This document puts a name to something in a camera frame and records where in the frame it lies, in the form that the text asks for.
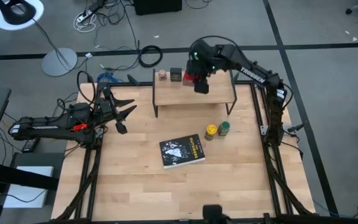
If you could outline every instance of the wooden tabletop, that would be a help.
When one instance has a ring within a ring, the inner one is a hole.
[[[83,84],[81,89],[91,97],[89,84]],[[232,218],[262,217],[266,212],[274,217],[249,85],[236,85],[238,101],[230,116],[222,104],[171,105],[160,106],[159,117],[155,118],[151,86],[111,90],[117,99],[135,99],[137,108],[125,122],[127,134],[117,133],[115,122],[107,124],[93,221],[201,219],[203,205],[216,203]],[[207,125],[223,121],[231,124],[229,134],[205,141]],[[290,123],[287,111],[283,122]],[[206,160],[165,170],[158,143],[196,133],[202,139]],[[296,145],[289,136],[283,141]],[[75,143],[69,142],[67,147],[73,146]],[[280,152],[289,188],[307,209],[314,211],[298,151],[282,145]],[[85,150],[77,149],[66,157],[52,218],[59,216],[75,196],[84,155]],[[285,211],[280,192],[281,208]]]
[[[230,71],[219,70],[208,78],[209,93],[200,94],[194,92],[193,86],[184,86],[182,82],[171,82],[170,72],[167,79],[160,81],[158,72],[155,75],[155,104],[184,105],[198,103],[232,103],[234,91],[231,85]]]

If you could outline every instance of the black metal frame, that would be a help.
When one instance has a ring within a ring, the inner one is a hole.
[[[230,114],[230,112],[232,111],[235,102],[237,101],[237,93],[236,93],[236,85],[249,85],[250,86],[250,91],[251,91],[251,95],[252,95],[252,99],[254,102],[254,108],[255,108],[255,113],[256,113],[256,117],[257,117],[257,121],[258,121],[258,125],[262,126],[263,124],[263,120],[262,120],[262,114],[260,112],[260,107],[259,107],[259,100],[258,100],[258,96],[257,96],[257,87],[254,86],[254,82],[251,80],[234,80],[232,77],[232,73],[231,73],[231,80],[232,80],[232,84],[233,84],[233,90],[234,90],[234,95],[235,95],[235,101],[233,103],[233,105],[231,106],[231,109],[228,110],[228,106],[227,106],[227,113]],[[154,85],[155,85],[155,70],[153,70],[153,82],[141,82],[140,86],[152,86],[152,92],[153,92],[153,107],[154,107],[154,112],[156,117],[158,116],[158,108],[157,106],[155,106],[154,103]],[[136,86],[133,83],[110,83],[109,84],[110,87],[124,87],[124,86]],[[262,95],[262,100],[264,101],[264,107],[266,107],[266,94],[262,89],[259,89]],[[260,133],[260,140],[262,142],[262,147],[264,150],[264,157],[265,157],[265,163],[266,163],[266,168],[267,167],[267,163],[270,160],[270,156],[269,156],[269,147],[268,145],[266,145],[264,143],[263,140],[263,136],[262,133]],[[281,161],[281,157],[280,157],[280,152],[277,148],[277,151],[275,152],[275,156],[276,156],[276,163],[277,163],[277,167],[278,169],[278,174],[280,175],[280,177],[283,178],[284,182],[285,182],[285,174],[283,171],[283,167],[282,167],[282,161]],[[85,154],[85,158],[84,158],[84,166],[83,166],[83,170],[81,173],[81,182],[83,180],[83,177],[87,176],[88,173],[88,166],[89,166],[89,160],[91,157],[91,153],[89,151],[89,153]],[[278,193],[277,193],[277,187],[274,181],[273,176],[267,172],[268,175],[268,179],[269,179],[269,186],[270,186],[270,191],[272,194],[272,201],[273,201],[273,206],[274,206],[274,210],[275,210],[275,215],[280,215],[282,214],[281,212],[281,208],[280,208],[280,202],[278,199]],[[93,210],[93,205],[94,205],[94,200],[95,200],[95,193],[96,193],[96,183],[97,179],[94,180],[94,182],[92,183],[92,186],[94,186],[93,188],[91,187],[91,193],[89,195],[89,200],[88,200],[88,212],[86,214],[86,218],[89,218],[90,220],[92,219],[92,210]],[[288,199],[285,199],[285,205],[287,208],[287,211],[292,211],[292,207],[291,204],[289,202]],[[80,215],[80,211],[81,209],[81,205],[79,205],[76,209],[76,215],[78,217],[81,217]],[[232,221],[234,222],[241,222],[241,223],[274,223],[274,218],[269,217],[269,215],[266,213],[264,214],[265,217],[264,218],[241,218],[241,219],[233,219]],[[189,220],[145,220],[145,221],[103,221],[103,222],[92,222],[92,223],[99,223],[99,224],[108,224],[108,223],[114,223],[114,224],[127,224],[127,223],[141,223],[141,224],[148,224],[148,223],[188,223]],[[204,220],[191,220],[191,223],[205,223]]]
[[[227,113],[228,116],[231,114],[231,111],[233,110],[233,107],[237,102],[236,82],[233,79],[233,74],[232,74],[231,70],[229,72],[230,72],[231,85],[232,85],[232,89],[233,89],[233,93],[234,93],[234,101],[233,101],[230,109],[229,109],[228,103],[225,103],[225,105],[226,105],[226,113]],[[153,86],[152,104],[153,104],[153,109],[154,109],[154,115],[155,115],[156,118],[158,118],[158,105],[155,105],[155,69],[153,69],[153,82],[152,83],[153,83],[152,84],[152,86]]]

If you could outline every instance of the book cover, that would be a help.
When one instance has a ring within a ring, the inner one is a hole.
[[[198,134],[160,142],[160,150],[165,169],[205,160]]]

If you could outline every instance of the small box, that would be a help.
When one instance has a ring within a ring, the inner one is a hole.
[[[181,82],[181,68],[170,69],[171,82]]]

